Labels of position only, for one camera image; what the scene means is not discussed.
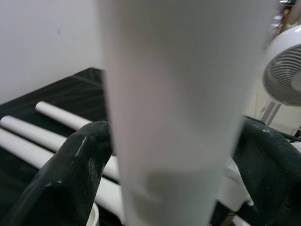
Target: white pvc pipe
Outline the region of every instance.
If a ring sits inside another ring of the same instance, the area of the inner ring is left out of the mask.
[[[126,225],[207,225],[275,1],[100,2]]]
[[[40,169],[54,154],[10,132],[0,129],[0,146],[28,164]],[[124,222],[122,195],[119,185],[102,178],[95,202]]]
[[[83,117],[65,111],[59,107],[53,106],[44,101],[40,101],[37,103],[36,110],[37,112],[44,114],[49,118],[54,119],[74,130],[79,130],[84,125],[92,122],[88,119],[84,119]]]
[[[26,139],[34,141],[35,143],[54,152],[58,151],[67,139],[64,136],[35,126],[10,115],[4,116],[0,120],[0,126],[18,135],[21,135]],[[115,156],[111,156],[103,170],[103,173],[114,180],[119,180],[118,163]]]

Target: white plastic tube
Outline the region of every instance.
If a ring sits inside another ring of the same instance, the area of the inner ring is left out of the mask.
[[[0,126],[54,152],[58,151],[67,139],[64,136],[35,126],[10,115],[4,116],[0,120]],[[119,180],[118,163],[115,156],[111,156],[103,170],[103,173],[114,180]]]
[[[23,138],[0,129],[0,146],[28,164],[40,169],[54,154]],[[102,178],[95,201],[124,221],[121,188]]]
[[[36,110],[37,112],[44,114],[49,118],[56,120],[61,124],[74,130],[79,130],[84,125],[91,123],[91,121],[88,119],[84,119],[83,117],[65,111],[59,107],[53,106],[44,101],[40,101],[37,103]]]
[[[207,225],[275,1],[100,2],[126,225]]]

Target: white fan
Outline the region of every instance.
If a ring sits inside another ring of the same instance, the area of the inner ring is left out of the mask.
[[[270,125],[281,104],[301,106],[301,25],[271,42],[264,65],[263,85],[272,101],[261,120]]]

